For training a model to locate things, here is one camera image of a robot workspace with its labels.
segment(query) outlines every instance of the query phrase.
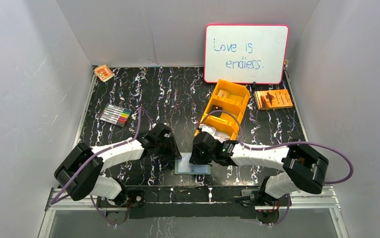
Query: whiteboard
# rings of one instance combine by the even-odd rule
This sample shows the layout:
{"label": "whiteboard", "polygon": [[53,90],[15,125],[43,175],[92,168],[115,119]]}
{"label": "whiteboard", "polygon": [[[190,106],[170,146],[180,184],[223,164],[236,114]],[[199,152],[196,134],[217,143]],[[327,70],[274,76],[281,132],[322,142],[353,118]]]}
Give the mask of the whiteboard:
{"label": "whiteboard", "polygon": [[282,80],[289,28],[286,25],[206,27],[204,80],[278,84]]}

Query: yellow storage bin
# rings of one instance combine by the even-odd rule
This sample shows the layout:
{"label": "yellow storage bin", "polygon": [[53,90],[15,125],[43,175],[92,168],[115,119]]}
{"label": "yellow storage bin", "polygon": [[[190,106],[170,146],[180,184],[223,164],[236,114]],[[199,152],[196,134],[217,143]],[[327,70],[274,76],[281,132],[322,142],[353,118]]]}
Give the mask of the yellow storage bin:
{"label": "yellow storage bin", "polygon": [[[241,123],[249,99],[250,92],[245,86],[219,79],[201,120],[213,110],[214,106],[217,106],[234,115],[238,122]],[[226,113],[221,113],[219,117],[210,115],[204,121],[204,124],[213,126],[217,131],[227,134],[231,140],[237,139],[238,131],[240,130],[234,119]]]}

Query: white wall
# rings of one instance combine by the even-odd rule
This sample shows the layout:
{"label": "white wall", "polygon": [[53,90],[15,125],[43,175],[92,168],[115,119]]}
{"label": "white wall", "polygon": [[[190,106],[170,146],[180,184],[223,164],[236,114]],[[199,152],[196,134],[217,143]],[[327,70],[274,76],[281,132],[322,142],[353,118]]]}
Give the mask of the white wall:
{"label": "white wall", "polygon": [[[321,0],[289,74],[309,140],[353,161],[353,177],[335,186],[350,237],[380,237],[380,1]],[[327,155],[328,179],[345,176]]]}
{"label": "white wall", "polygon": [[0,0],[0,238],[37,237],[91,72],[55,0]]}
{"label": "white wall", "polygon": [[318,0],[58,0],[92,64],[204,65],[208,23],[288,24],[287,57]]}

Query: marble pattern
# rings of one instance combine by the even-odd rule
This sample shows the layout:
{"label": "marble pattern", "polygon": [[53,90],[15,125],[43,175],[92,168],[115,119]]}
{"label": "marble pattern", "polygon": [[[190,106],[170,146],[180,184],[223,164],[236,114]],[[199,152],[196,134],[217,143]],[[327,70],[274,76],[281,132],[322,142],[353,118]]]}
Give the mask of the marble pattern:
{"label": "marble pattern", "polygon": [[[91,146],[120,142],[134,135],[137,108],[143,106],[157,122],[169,125],[181,152],[191,152],[195,128],[215,87],[203,81],[203,67],[112,68],[115,78],[99,79],[91,96],[80,141]],[[284,78],[278,85],[257,85],[256,90],[287,88]],[[107,103],[132,110],[132,118],[124,127],[114,126],[98,117]],[[305,139],[295,107],[259,111],[251,96],[242,122],[243,141],[273,145]],[[141,131],[149,129],[142,115]],[[265,176],[277,170],[259,166],[223,167],[213,165],[211,175],[174,175],[173,163],[156,157],[127,162],[104,171],[106,176],[122,179],[126,185],[258,185]]]}

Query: marker set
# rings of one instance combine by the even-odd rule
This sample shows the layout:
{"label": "marker set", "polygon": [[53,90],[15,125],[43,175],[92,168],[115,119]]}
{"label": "marker set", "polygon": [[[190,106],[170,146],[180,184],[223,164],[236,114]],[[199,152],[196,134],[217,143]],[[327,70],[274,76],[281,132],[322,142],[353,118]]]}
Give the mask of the marker set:
{"label": "marker set", "polygon": [[114,125],[124,126],[130,115],[131,111],[129,109],[107,104],[104,108],[104,111],[100,115],[99,120]]}

